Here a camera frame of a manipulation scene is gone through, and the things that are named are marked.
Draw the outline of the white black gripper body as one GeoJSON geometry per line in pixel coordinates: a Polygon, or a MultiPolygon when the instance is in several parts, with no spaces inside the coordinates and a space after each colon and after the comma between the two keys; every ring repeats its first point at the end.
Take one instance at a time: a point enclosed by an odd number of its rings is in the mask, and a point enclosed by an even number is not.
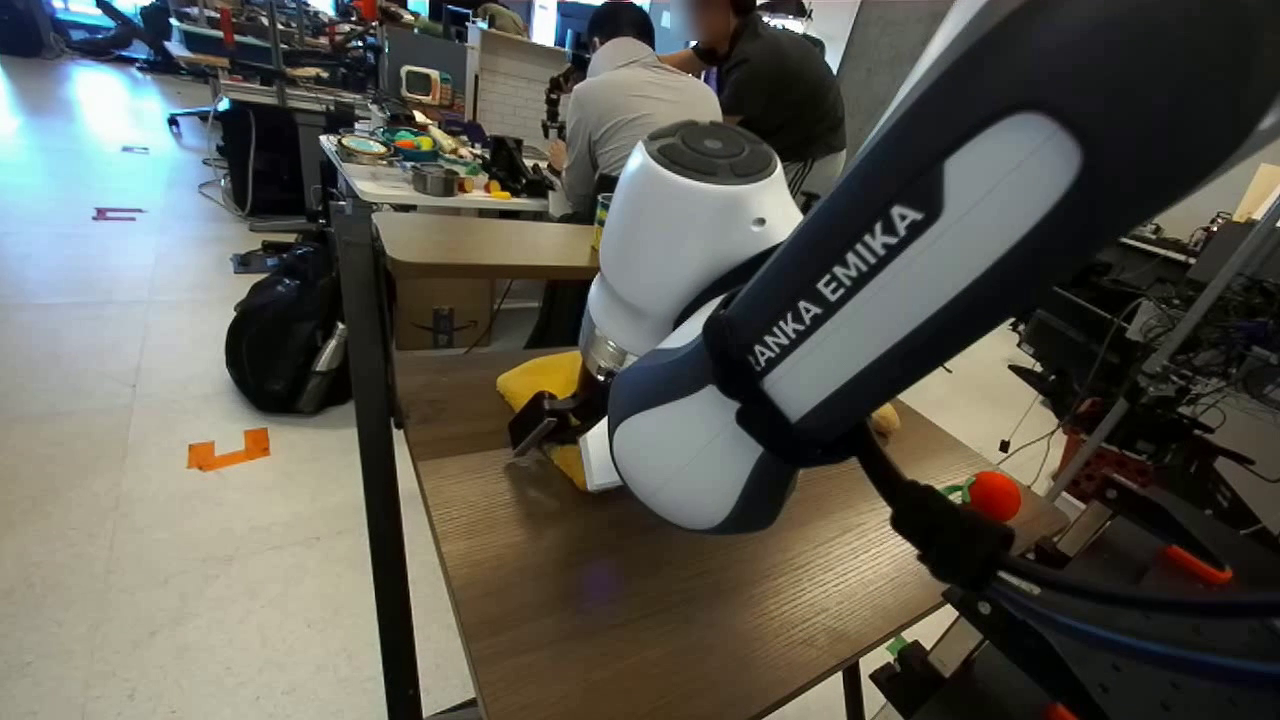
{"type": "Polygon", "coordinates": [[[609,413],[609,386],[600,381],[584,381],[569,399],[552,392],[534,392],[511,420],[506,442],[517,455],[541,442],[575,442],[586,428],[609,413]]]}

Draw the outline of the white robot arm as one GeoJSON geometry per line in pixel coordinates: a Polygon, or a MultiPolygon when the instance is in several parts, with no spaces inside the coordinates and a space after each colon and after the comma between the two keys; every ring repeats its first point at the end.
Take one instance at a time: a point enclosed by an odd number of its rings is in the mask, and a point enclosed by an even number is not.
{"type": "Polygon", "coordinates": [[[1180,204],[1280,94],[1280,0],[957,9],[842,176],[796,204],[735,124],[669,124],[610,193],[580,374],[511,406],[687,532],[771,524],[866,416],[1180,204]]]}

